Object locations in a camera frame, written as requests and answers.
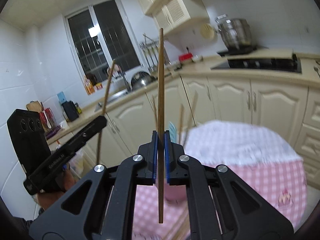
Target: kitchen sink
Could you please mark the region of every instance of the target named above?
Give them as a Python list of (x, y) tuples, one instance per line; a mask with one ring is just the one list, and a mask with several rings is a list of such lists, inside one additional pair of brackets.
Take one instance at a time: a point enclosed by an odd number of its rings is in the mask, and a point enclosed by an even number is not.
[[(130, 92), (127, 90), (127, 89), (123, 89), (111, 96), (108, 97), (108, 101), (107, 101), (107, 104), (110, 104), (111, 102), (117, 100), (117, 99), (120, 99), (122, 97), (124, 97), (125, 95), (129, 94)], [(99, 102), (96, 106), (96, 109), (94, 110), (94, 112), (97, 112), (99, 111), (101, 108), (102, 108), (102, 104), (103, 102)]]

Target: chopstick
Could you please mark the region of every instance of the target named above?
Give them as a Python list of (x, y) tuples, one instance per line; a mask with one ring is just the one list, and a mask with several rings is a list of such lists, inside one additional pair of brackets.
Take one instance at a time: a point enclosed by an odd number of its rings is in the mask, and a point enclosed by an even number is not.
[(164, 205), (164, 41), (163, 28), (159, 33), (158, 63), (158, 212), (159, 224), (163, 223)]
[[(111, 78), (112, 78), (113, 70), (115, 69), (115, 63), (116, 63), (116, 61), (113, 60), (112, 61), (112, 65), (111, 65), (111, 71), (109, 72), (108, 83), (107, 83), (107, 87), (106, 87), (106, 93), (104, 95), (104, 101), (103, 101), (103, 105), (102, 105), (102, 115), (105, 115), (105, 113), (106, 113), (106, 107), (107, 107), (108, 95), (109, 95), (109, 90), (110, 90)], [(101, 152), (101, 140), (102, 140), (102, 130), (99, 132), (99, 135), (98, 135), (96, 165), (100, 164), (99, 162), (100, 162), (100, 152)]]
[(153, 113), (155, 115), (155, 123), (156, 123), (156, 129), (158, 128), (158, 117), (157, 117), (157, 108), (156, 108), (156, 102), (155, 102), (155, 97), (152, 96), (152, 107), (153, 107)]
[(184, 106), (181, 104), (180, 106), (180, 119), (179, 119), (179, 141), (178, 144), (181, 142), (181, 134), (182, 134), (182, 127), (183, 127), (183, 114), (184, 114)]
[(194, 95), (194, 97), (193, 97), (193, 100), (192, 100), (191, 113), (190, 113), (190, 115), (189, 115), (188, 126), (187, 126), (186, 134), (185, 134), (185, 137), (184, 137), (184, 140), (183, 140), (183, 144), (182, 144), (183, 148), (185, 147), (185, 145), (186, 145), (186, 143), (187, 143), (187, 139), (188, 139), (188, 136), (189, 136), (189, 130), (190, 130), (190, 128), (191, 128), (192, 120), (193, 120), (192, 113), (194, 113), (195, 110), (196, 110), (197, 102), (198, 102), (198, 92), (196, 91), (196, 92), (195, 92), (195, 95)]

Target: countertop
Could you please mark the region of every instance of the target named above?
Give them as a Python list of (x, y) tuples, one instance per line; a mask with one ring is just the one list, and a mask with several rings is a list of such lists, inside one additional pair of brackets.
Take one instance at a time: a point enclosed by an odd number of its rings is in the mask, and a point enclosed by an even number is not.
[[(309, 86), (312, 88), (320, 89), (320, 78), (318, 74), (313, 69), (314, 66), (320, 67), (316, 64), (314, 58), (320, 58), (319, 55), (312, 54), (298, 54), (297, 57), (301, 60), (302, 73), (290, 73), (290, 72), (279, 72), (272, 70), (247, 70), (247, 69), (217, 69), (211, 70), (211, 68), (226, 62), (228, 59), (241, 59), (241, 58), (292, 58), (292, 49), (260, 49), (252, 52), (248, 55), (239, 56), (212, 56), (204, 58), (203, 61), (199, 63), (190, 63), (183, 65), (182, 69), (172, 72), (171, 76), (165, 78), (165, 82), (170, 82), (171, 80), (179, 77), (228, 77), (228, 78), (252, 78), (258, 80), (268, 80), (268, 81), (278, 81), (285, 83), (292, 83), (296, 85)], [(107, 105), (106, 112), (111, 111), (118, 106), (131, 101), (132, 99), (149, 92), (158, 87), (158, 82), (153, 82), (152, 84), (131, 92), (127, 96), (120, 98), (109, 105)], [(69, 127), (65, 130), (59, 131), (55, 136), (47, 140), (48, 144), (60, 139), (61, 137), (67, 135), (68, 133), (79, 129), (80, 127), (86, 125), (97, 116), (102, 114), (102, 110), (94, 112), (98, 102), (102, 101), (103, 98), (93, 102), (92, 104), (83, 108), (83, 113), (73, 122), (69, 122)]]

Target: metal bolt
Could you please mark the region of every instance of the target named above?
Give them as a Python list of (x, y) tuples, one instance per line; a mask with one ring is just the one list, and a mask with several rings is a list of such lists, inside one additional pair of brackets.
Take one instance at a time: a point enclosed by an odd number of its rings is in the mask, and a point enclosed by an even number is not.
[(179, 157), (179, 160), (182, 162), (187, 162), (188, 160), (190, 160), (190, 157), (188, 155), (181, 155)]
[(228, 170), (228, 167), (226, 165), (219, 165), (218, 171), (220, 172), (226, 172)]
[(134, 160), (135, 162), (139, 162), (139, 161), (141, 161), (141, 160), (143, 159), (143, 157), (142, 157), (140, 154), (136, 154), (136, 155), (133, 156), (132, 158), (133, 158), (133, 160)]
[(102, 171), (104, 171), (104, 166), (101, 165), (101, 164), (98, 164), (98, 165), (96, 165), (96, 166), (94, 167), (94, 171), (95, 171), (95, 172), (102, 172)]

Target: camera lens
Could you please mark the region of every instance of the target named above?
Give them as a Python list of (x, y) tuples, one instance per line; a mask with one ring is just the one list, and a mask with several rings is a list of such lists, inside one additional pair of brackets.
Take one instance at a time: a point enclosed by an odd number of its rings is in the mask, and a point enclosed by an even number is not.
[(21, 127), (24, 131), (28, 130), (27, 122), (24, 119), (21, 120)]
[(36, 130), (35, 122), (31, 118), (29, 119), (29, 126), (30, 126), (31, 130), (33, 130), (33, 131)]
[(41, 122), (40, 122), (40, 120), (39, 120), (39, 119), (37, 119), (37, 120), (36, 120), (36, 123), (37, 123), (38, 128), (40, 128), (40, 129), (41, 129)]

